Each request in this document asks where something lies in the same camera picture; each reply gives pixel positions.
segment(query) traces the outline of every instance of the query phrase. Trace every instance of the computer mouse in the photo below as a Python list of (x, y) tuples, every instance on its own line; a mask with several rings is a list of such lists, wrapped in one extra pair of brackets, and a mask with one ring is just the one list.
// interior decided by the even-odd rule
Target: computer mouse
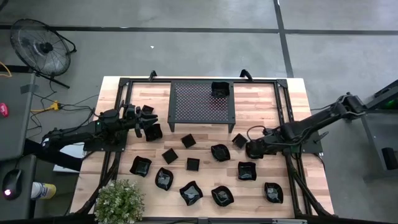
[(6, 200), (18, 198), (22, 191), (22, 170), (10, 170), (2, 180), (2, 194)]

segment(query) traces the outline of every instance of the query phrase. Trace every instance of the wooden table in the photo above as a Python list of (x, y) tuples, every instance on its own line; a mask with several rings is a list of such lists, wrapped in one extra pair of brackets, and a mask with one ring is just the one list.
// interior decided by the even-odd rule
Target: wooden table
[[(96, 113), (114, 107), (119, 78), (104, 77)], [(295, 120), (310, 116), (304, 81), (301, 78), (288, 78), (287, 82)], [(163, 138), (155, 142), (145, 142), (145, 138), (136, 138), (134, 130), (130, 131), (126, 151), (122, 153), (119, 166), (118, 178), (137, 181), (146, 194), (145, 217), (289, 218), (294, 216), (284, 157), (279, 153), (276, 156), (264, 156), (259, 160), (248, 159), (244, 149), (238, 149), (231, 142), (238, 133), (246, 136), (246, 131), (251, 126), (262, 124), (274, 128), (279, 125), (272, 85), (257, 83), (234, 85), (236, 125), (231, 134), (228, 134), (228, 125), (225, 124), (176, 124), (175, 132), (171, 133), (167, 124), (169, 93), (169, 83), (135, 83), (132, 88), (131, 103), (136, 106), (154, 107), (154, 113), (159, 115), (163, 131)], [(280, 91), (280, 94), (285, 108), (283, 92)], [(180, 138), (189, 133), (197, 143), (190, 149), (185, 149)], [(261, 137), (261, 130), (253, 129), (251, 137)], [(225, 144), (228, 147), (231, 154), (230, 161), (214, 160), (210, 146), (215, 144)], [(178, 159), (167, 165), (162, 153), (170, 148), (175, 150)], [(149, 174), (145, 178), (129, 172), (136, 156), (152, 160)], [(81, 208), (97, 187), (103, 157), (103, 152), (96, 152), (83, 162), (71, 212)], [(200, 159), (198, 172), (185, 170), (188, 157)], [(321, 162), (311, 154), (304, 154), (302, 160), (309, 189), (325, 209), (333, 213)], [(256, 181), (238, 180), (239, 161), (256, 163)], [(172, 188), (168, 192), (155, 185), (155, 175), (161, 167), (171, 170), (174, 174)], [(179, 189), (192, 180), (197, 182), (204, 196), (188, 207), (180, 196)], [(275, 182), (283, 188), (283, 204), (273, 204), (265, 199), (265, 182)], [(225, 185), (231, 190), (234, 203), (227, 207), (217, 206), (211, 197), (211, 190), (219, 185)], [(302, 193), (298, 186), (297, 189), (300, 208), (304, 211)]]

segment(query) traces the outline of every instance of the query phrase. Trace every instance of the perforated metal platform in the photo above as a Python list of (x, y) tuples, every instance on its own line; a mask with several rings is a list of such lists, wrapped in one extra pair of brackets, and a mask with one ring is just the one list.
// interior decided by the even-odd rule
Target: perforated metal platform
[(234, 83), (229, 83), (229, 96), (211, 95), (213, 81), (172, 81), (170, 87), (169, 117), (167, 122), (174, 132), (175, 123), (235, 125)]

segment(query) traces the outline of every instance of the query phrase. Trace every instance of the potted plant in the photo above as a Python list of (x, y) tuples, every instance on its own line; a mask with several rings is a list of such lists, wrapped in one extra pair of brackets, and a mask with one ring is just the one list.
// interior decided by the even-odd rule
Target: potted plant
[(99, 223), (134, 223), (142, 220), (143, 212), (144, 194), (136, 183), (114, 180), (99, 190), (94, 211)]

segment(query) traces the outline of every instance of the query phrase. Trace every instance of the concrete floor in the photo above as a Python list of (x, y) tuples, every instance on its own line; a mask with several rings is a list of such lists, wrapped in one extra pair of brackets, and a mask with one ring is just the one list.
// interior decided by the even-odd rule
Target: concrete floor
[[(280, 0), (286, 29), (396, 30), (394, 0)], [(13, 0), (0, 12), (1, 23), (28, 17), (59, 26), (277, 28), (271, 0)], [(286, 77), (279, 34), (180, 32), (61, 32), (76, 43), (68, 72), (53, 85), (51, 97), (75, 103), (98, 94), (105, 75), (237, 76), (242, 68), (254, 77)], [(312, 108), (332, 103), (347, 91), (366, 99), (397, 79), (398, 36), (288, 35), (294, 77), (304, 78)], [(0, 60), (21, 62), (0, 30)], [(48, 82), (37, 79), (40, 95)], [(96, 98), (85, 105), (95, 106)], [(33, 108), (40, 108), (34, 99)], [(87, 111), (39, 115), (42, 134), (54, 127), (80, 124)], [(322, 140), (326, 176), (335, 213), (346, 218), (385, 222), (398, 220), (397, 180), (365, 184), (362, 177), (378, 167), (359, 120), (325, 128)], [(60, 196), (37, 203), (37, 216), (65, 212), (75, 175), (54, 174), (51, 164), (38, 164), (37, 180), (60, 186)]]

